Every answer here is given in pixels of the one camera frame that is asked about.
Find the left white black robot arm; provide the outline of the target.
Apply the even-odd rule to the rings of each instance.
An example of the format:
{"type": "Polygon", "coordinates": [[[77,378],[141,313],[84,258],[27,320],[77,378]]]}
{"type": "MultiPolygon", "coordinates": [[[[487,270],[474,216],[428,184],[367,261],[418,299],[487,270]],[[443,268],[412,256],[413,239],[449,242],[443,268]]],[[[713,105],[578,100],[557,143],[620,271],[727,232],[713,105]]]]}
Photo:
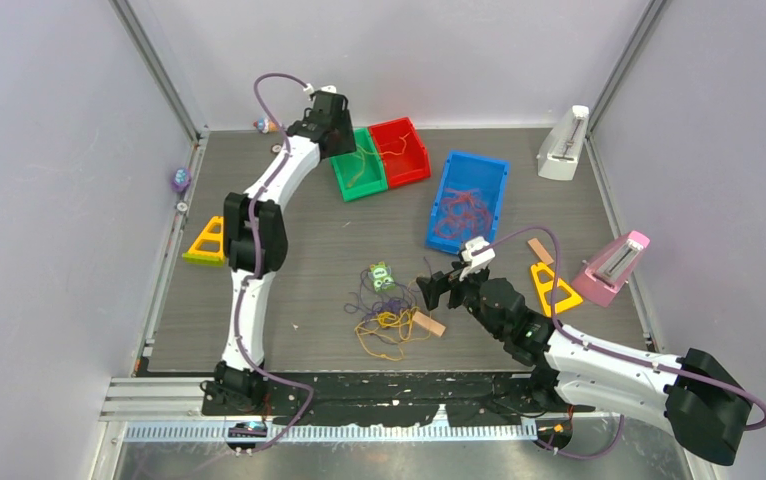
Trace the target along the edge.
{"type": "Polygon", "coordinates": [[[310,95],[301,119],[287,129],[274,160],[244,192],[223,203],[223,248],[231,270],[228,337],[213,377],[202,382],[207,416],[263,410],[264,327],[269,291],[288,253],[284,209],[322,160],[356,149],[347,98],[331,87],[310,95]]]}

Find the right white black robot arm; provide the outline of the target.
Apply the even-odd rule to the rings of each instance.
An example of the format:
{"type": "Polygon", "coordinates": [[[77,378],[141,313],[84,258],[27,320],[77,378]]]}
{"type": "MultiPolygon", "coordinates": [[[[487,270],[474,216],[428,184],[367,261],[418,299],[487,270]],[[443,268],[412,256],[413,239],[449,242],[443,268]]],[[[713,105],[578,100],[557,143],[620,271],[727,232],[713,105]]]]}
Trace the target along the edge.
{"type": "Polygon", "coordinates": [[[531,368],[530,397],[543,410],[585,406],[629,417],[671,435],[693,455],[731,466],[748,428],[752,402],[711,354],[691,348],[682,356],[628,348],[557,325],[527,306],[505,278],[488,270],[420,276],[426,307],[449,296],[516,362],[531,368]]]}

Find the orange wooden block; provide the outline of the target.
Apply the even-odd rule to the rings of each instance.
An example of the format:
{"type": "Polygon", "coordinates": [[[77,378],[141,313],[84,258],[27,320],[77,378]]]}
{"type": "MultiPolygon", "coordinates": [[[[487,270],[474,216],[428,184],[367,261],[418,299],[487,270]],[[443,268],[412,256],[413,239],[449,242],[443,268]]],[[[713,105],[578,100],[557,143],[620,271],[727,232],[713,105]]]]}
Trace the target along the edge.
{"type": "Polygon", "coordinates": [[[441,337],[446,330],[446,327],[440,322],[432,319],[429,315],[416,311],[412,316],[412,321],[415,325],[428,331],[431,335],[441,337]]]}

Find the green plastic bin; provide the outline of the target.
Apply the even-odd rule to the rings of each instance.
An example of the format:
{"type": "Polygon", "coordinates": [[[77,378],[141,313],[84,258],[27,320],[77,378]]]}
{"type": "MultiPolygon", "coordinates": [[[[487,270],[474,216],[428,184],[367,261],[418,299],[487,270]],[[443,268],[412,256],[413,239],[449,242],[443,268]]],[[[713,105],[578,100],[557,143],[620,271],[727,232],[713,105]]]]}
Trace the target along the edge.
{"type": "Polygon", "coordinates": [[[385,168],[368,128],[354,131],[356,150],[329,159],[344,202],[388,189],[385,168]]]}

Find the small figurine toy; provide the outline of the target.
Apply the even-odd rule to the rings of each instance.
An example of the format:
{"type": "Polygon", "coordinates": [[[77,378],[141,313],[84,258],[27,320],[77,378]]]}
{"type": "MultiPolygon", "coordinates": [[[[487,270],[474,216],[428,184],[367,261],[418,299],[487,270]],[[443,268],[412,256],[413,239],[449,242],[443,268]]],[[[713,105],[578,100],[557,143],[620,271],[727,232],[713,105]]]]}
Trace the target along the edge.
{"type": "Polygon", "coordinates": [[[279,125],[268,117],[260,117],[252,122],[252,126],[261,134],[270,134],[279,130],[279,125]]]}

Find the small orange block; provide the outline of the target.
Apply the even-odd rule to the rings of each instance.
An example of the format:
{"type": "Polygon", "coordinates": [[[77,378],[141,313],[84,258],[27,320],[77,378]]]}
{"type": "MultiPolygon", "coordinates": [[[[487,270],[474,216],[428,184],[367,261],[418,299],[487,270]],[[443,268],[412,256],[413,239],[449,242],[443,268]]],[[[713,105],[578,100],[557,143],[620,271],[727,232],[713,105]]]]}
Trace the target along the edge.
{"type": "Polygon", "coordinates": [[[538,238],[530,238],[527,244],[541,263],[545,265],[552,265],[554,263],[553,256],[538,238]]]}

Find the red plastic bin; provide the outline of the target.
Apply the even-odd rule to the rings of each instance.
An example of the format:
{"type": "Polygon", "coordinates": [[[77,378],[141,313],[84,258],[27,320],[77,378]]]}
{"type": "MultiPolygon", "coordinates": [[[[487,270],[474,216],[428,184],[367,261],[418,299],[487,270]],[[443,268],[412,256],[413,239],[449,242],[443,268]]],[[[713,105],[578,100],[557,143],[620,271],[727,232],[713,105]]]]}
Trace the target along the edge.
{"type": "Polygon", "coordinates": [[[389,189],[431,177],[428,151],[409,117],[373,124],[368,131],[384,166],[389,189]]]}

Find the blue plastic bin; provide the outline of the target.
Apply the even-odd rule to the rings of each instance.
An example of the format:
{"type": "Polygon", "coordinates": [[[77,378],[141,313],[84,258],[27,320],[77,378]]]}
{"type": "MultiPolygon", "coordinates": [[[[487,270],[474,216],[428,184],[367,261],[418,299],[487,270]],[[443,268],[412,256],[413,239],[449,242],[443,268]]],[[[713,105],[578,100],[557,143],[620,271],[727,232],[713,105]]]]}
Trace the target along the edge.
{"type": "Polygon", "coordinates": [[[509,173],[510,164],[505,160],[450,152],[430,210],[425,246],[455,255],[477,236],[492,242],[509,173]]]}

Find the green frog toy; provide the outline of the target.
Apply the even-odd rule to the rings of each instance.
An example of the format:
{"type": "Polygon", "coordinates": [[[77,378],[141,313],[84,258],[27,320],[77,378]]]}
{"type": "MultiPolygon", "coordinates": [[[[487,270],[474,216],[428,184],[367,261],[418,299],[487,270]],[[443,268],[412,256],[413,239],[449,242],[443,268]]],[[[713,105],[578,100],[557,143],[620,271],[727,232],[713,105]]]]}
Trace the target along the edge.
{"type": "Polygon", "coordinates": [[[375,292],[383,292],[396,286],[392,268],[385,262],[370,265],[368,275],[375,292]]]}

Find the pink metronome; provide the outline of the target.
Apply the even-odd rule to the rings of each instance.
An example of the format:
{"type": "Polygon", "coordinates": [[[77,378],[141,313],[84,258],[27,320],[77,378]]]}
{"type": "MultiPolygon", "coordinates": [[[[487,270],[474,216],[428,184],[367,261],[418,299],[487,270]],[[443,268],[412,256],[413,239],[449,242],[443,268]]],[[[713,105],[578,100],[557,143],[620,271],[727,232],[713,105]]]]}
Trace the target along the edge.
{"type": "Polygon", "coordinates": [[[650,239],[636,230],[617,237],[583,262],[571,287],[585,300],[608,307],[629,281],[649,244],[650,239]]]}

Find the purple round toy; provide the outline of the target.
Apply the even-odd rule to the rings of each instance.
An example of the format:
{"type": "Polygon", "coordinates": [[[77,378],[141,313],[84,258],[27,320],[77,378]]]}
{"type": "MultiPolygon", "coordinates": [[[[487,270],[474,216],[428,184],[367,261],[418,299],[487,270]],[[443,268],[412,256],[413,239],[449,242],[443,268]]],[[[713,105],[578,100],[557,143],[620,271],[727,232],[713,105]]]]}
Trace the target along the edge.
{"type": "Polygon", "coordinates": [[[192,175],[190,171],[185,167],[178,168],[172,176],[172,190],[177,193],[183,193],[188,189],[191,181],[192,175]]]}

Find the white metronome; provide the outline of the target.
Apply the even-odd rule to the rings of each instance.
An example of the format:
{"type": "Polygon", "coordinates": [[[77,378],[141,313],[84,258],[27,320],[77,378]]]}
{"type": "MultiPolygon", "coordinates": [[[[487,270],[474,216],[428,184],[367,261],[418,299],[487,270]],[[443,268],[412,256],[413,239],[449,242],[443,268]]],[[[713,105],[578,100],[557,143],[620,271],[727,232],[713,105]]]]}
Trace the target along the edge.
{"type": "Polygon", "coordinates": [[[590,109],[573,105],[551,129],[537,154],[537,174],[554,181],[571,181],[583,150],[590,109]]]}

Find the right yellow triangle frame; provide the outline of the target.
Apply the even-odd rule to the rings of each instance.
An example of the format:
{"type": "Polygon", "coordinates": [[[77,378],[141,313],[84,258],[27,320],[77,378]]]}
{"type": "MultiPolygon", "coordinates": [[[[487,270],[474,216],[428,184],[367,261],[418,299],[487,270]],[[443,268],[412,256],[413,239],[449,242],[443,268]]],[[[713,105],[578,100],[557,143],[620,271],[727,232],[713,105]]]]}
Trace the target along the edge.
{"type": "Polygon", "coordinates": [[[547,264],[533,264],[530,267],[530,275],[545,316],[551,315],[551,309],[554,309],[556,314],[561,314],[584,302],[583,297],[564,279],[558,278],[547,264]]]}

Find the yellow triangle frame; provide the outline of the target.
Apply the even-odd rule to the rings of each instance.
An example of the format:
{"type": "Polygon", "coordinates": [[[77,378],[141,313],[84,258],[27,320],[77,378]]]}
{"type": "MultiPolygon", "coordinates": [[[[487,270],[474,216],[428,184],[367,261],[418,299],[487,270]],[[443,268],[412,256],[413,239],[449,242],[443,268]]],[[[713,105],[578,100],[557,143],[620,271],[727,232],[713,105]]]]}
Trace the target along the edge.
{"type": "Polygon", "coordinates": [[[530,267],[530,275],[545,316],[551,315],[551,309],[554,309],[556,314],[561,314],[584,302],[583,297],[564,279],[558,278],[547,264],[533,264],[530,267]]]}
{"type": "Polygon", "coordinates": [[[213,216],[197,235],[195,241],[182,254],[182,258],[193,264],[221,267],[225,264],[224,219],[213,216]]]}

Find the left yellow triangle frame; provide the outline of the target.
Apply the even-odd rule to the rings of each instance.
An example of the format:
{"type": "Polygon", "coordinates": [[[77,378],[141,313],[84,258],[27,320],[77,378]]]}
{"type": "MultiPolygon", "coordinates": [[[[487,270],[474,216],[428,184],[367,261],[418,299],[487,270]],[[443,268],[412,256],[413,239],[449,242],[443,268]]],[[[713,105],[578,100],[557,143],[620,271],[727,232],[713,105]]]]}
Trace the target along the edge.
{"type": "Polygon", "coordinates": [[[182,254],[182,258],[193,264],[221,267],[225,264],[224,219],[213,216],[197,235],[195,241],[182,254]]]}

